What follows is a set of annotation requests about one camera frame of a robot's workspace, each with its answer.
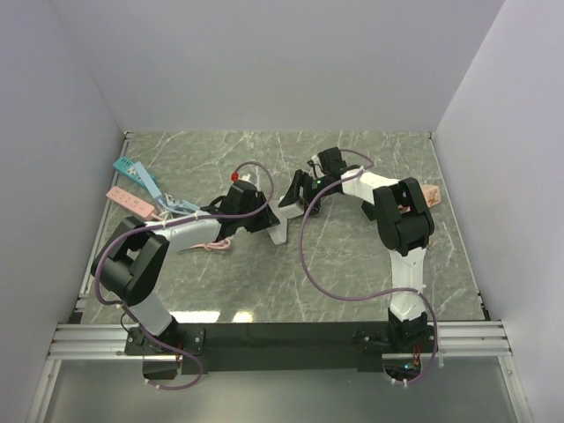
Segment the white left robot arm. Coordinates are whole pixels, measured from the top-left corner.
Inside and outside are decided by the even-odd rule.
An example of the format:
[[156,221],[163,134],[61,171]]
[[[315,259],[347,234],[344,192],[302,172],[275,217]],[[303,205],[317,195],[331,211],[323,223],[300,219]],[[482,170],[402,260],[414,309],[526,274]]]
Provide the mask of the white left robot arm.
[[265,230],[280,245],[286,242],[287,217],[254,184],[237,181],[226,195],[188,217],[160,224],[123,219],[94,259],[91,274],[145,327],[146,345],[157,354],[168,353],[179,336],[176,319],[155,292],[163,263],[197,244],[224,241],[240,228],[251,234]]

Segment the white triangular power strip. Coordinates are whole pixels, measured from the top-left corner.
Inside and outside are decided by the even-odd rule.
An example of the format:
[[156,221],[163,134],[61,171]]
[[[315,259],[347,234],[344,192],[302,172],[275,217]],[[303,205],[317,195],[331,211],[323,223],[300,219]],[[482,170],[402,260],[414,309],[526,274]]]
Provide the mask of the white triangular power strip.
[[287,240],[287,217],[280,211],[278,200],[271,200],[269,206],[274,216],[278,219],[278,223],[269,227],[267,232],[275,245],[282,245]]

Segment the pink power strip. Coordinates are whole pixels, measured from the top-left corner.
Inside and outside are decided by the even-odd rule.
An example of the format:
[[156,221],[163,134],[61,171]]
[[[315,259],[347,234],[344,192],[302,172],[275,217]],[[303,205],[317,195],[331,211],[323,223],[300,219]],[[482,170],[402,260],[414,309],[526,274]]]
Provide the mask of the pink power strip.
[[144,220],[158,219],[155,207],[152,204],[132,195],[129,191],[118,186],[112,187],[106,194],[107,199],[119,205],[128,212]]

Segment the teal power strip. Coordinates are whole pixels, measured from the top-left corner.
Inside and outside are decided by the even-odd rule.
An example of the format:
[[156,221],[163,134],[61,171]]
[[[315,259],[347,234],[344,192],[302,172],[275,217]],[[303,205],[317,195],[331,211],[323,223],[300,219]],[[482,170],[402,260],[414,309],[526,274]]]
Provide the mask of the teal power strip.
[[114,162],[113,168],[119,175],[124,176],[126,179],[143,188],[145,187],[144,180],[137,173],[136,162],[133,160],[122,156]]

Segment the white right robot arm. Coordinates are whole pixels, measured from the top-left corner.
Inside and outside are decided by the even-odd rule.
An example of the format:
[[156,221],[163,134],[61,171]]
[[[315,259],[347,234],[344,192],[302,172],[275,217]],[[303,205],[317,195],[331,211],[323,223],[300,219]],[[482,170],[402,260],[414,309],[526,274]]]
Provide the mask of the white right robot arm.
[[416,328],[409,322],[422,318],[426,306],[420,297],[423,289],[423,263],[434,221],[419,182],[398,180],[374,174],[370,160],[366,167],[348,165],[344,152],[331,147],[314,155],[310,170],[294,172],[292,182],[278,208],[287,219],[305,219],[321,209],[321,199],[333,194],[362,201],[361,210],[374,221],[382,244],[390,252],[392,288],[390,320],[398,323],[387,329],[391,348],[405,352],[418,340]]

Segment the white cube adapter with picture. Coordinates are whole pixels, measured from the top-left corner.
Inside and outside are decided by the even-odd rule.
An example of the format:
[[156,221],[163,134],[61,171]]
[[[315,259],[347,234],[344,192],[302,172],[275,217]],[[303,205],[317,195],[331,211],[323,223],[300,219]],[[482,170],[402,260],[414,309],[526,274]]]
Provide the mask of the white cube adapter with picture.
[[305,210],[304,210],[304,206],[303,206],[303,202],[298,199],[296,202],[291,203],[291,204],[287,204],[287,205],[282,205],[283,201],[279,200],[278,202],[278,209],[280,210],[281,214],[286,218],[286,219],[296,219],[301,217]]

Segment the pink deer cube adapter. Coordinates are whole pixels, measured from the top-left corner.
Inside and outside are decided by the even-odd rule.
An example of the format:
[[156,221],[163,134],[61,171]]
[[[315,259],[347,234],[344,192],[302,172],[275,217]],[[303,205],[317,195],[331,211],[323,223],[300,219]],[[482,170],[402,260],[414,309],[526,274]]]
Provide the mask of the pink deer cube adapter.
[[427,206],[429,208],[438,205],[442,201],[440,187],[437,185],[423,184],[420,186]]

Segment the black cube adapter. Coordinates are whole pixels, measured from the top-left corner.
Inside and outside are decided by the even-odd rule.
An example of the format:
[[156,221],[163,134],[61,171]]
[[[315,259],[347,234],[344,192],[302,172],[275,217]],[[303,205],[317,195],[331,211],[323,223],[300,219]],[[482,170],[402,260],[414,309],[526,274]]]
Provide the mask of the black cube adapter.
[[364,212],[364,214],[366,215],[369,221],[376,221],[377,219],[376,208],[373,204],[363,201],[361,205],[361,210]]

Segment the light blue power strip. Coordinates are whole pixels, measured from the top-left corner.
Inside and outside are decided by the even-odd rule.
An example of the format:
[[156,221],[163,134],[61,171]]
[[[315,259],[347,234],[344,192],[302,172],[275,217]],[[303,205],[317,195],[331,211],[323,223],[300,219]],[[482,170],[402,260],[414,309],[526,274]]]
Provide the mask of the light blue power strip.
[[165,204],[163,194],[143,164],[139,161],[135,162],[134,169],[155,203],[163,206]]

